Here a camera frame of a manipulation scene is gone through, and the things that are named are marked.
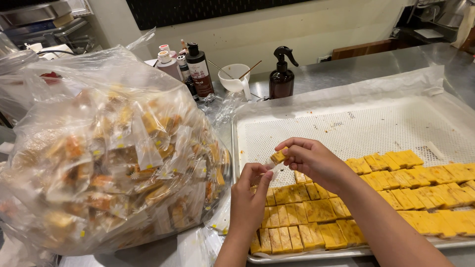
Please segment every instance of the perforated silicone mat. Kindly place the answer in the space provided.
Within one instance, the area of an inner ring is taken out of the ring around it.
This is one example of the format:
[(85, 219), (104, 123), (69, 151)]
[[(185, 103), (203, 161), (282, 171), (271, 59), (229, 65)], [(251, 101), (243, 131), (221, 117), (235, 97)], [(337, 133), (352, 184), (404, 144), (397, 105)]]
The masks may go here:
[[(247, 162), (265, 163), (275, 146), (294, 136), (319, 140), (342, 160), (411, 149), (424, 166), (475, 162), (475, 144), (424, 99), (381, 100), (338, 109), (344, 112), (313, 110), (278, 115), (293, 117), (289, 119), (273, 115), (238, 121), (240, 168)], [(443, 160), (426, 147), (428, 141), (445, 155)], [(277, 172), (271, 187), (295, 183), (287, 167), (281, 165)]]

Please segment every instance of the cream wall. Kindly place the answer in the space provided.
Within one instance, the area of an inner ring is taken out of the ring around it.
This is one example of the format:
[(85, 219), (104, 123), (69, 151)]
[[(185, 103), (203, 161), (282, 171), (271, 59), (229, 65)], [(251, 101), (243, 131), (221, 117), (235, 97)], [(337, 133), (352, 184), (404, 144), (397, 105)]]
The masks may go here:
[[(141, 34), (125, 0), (114, 5), (89, 0), (95, 16), (89, 20), (105, 47), (126, 45)], [(181, 49), (180, 39), (198, 43), (207, 59), (224, 67), (242, 63), (262, 63), (252, 73), (272, 71), (277, 59), (274, 50), (288, 46), (301, 65), (316, 63), (335, 48), (387, 39), (403, 6), (413, 0), (315, 0), (301, 4), (257, 10), (243, 14), (158, 28), (155, 42), (140, 51), (144, 59), (155, 58), (158, 46)], [(216, 80), (217, 70), (210, 72)]]

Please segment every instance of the stainless steel counter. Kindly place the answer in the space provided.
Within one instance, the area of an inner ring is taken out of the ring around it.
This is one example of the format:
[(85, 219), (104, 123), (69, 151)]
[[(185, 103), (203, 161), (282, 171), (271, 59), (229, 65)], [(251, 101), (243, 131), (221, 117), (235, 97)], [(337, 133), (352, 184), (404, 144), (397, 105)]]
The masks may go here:
[[(406, 48), (373, 55), (353, 57), (291, 68), (295, 74), (294, 94), (347, 85), (363, 80), (408, 72), (434, 65), (445, 65), (444, 89), (475, 109), (475, 64), (473, 57), (446, 43)], [(253, 74), (250, 89), (253, 101), (268, 96), (270, 73)], [(225, 89), (213, 83), (215, 92), (223, 95)], [(230, 129), (221, 131), (223, 142), (230, 147)], [(60, 267), (175, 267), (176, 237), (170, 237), (142, 246), (119, 250), (113, 254), (63, 257)], [(458, 267), (475, 262), (475, 248), (447, 249), (443, 253)], [(374, 257), (328, 259), (297, 263), (267, 265), (268, 267), (373, 267), (379, 266)]]

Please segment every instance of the white measuring cup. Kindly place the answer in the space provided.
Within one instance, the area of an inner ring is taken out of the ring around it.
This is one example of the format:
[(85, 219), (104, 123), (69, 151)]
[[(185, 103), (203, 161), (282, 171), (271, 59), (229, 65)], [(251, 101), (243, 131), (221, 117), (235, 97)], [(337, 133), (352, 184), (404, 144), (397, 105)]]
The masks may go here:
[(231, 79), (228, 75), (224, 74), (222, 71), (218, 72), (219, 80), (221, 84), (230, 92), (238, 92), (244, 90), (244, 95), (247, 100), (251, 100), (251, 90), (249, 89), (249, 77), (251, 72), (246, 74), (240, 80), (241, 77), (246, 71), (249, 70), (249, 67), (244, 64), (231, 64), (226, 67), (221, 68), (226, 71), (229, 75), (233, 76), (235, 79)]

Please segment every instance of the metal pot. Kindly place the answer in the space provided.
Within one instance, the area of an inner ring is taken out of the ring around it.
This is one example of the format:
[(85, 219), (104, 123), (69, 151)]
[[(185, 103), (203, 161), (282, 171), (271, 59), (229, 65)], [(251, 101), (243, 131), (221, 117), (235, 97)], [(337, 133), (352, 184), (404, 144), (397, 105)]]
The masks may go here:
[(464, 10), (473, 5), (475, 0), (448, 0), (440, 9), (436, 23), (449, 27), (459, 27), (464, 18)]

